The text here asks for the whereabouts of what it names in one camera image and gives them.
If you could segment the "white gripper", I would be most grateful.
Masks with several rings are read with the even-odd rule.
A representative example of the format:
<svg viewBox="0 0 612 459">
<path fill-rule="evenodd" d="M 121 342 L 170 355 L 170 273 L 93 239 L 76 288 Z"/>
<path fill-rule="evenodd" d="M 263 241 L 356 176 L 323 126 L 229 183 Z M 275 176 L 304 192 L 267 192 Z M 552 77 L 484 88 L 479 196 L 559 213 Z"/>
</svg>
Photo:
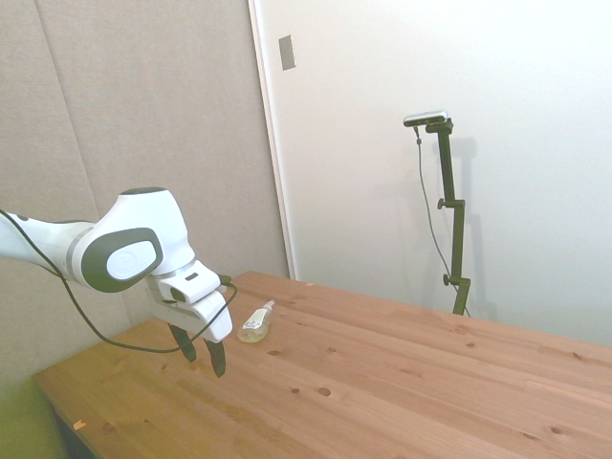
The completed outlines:
<svg viewBox="0 0 612 459">
<path fill-rule="evenodd" d="M 168 322 L 169 330 L 188 362 L 197 360 L 197 352 L 188 333 L 201 334 L 215 375 L 221 378 L 227 369 L 222 340 L 232 331 L 226 306 L 227 291 L 216 274 L 179 274 L 162 278 L 148 276 L 147 287 L 153 296 L 152 310 Z"/>
</svg>

